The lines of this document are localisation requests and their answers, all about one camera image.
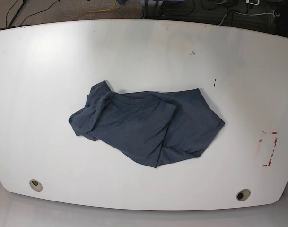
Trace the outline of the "dark blue t-shirt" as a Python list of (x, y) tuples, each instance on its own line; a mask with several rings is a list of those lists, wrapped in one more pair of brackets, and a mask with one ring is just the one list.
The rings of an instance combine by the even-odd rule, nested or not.
[(92, 86), (69, 124), (77, 136), (156, 168), (200, 157), (225, 123), (198, 89), (118, 94), (103, 81)]

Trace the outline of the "red tape rectangle marking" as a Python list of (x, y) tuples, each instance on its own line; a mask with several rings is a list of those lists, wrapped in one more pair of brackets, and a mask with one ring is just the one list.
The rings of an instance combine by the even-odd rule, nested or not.
[(277, 132), (263, 131), (257, 150), (258, 167), (269, 167), (278, 140)]

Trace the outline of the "black tripod stand leg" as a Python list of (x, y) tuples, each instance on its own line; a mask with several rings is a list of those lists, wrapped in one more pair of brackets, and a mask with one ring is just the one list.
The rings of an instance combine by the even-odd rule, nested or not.
[(8, 10), (7, 14), (6, 14), (6, 18), (5, 18), (5, 22), (6, 22), (6, 27), (12, 27), (13, 23), (15, 22), (16, 18), (19, 16), (21, 10), (25, 7), (26, 3), (28, 2), (28, 0), (22, 0), (21, 5), (19, 6), (19, 8), (17, 9), (16, 13), (14, 14), (14, 16), (12, 17), (12, 19), (10, 20), (10, 22), (8, 22), (8, 15), (9, 12), (13, 9), (13, 7), (18, 3), (18, 0), (10, 7), (10, 9)]

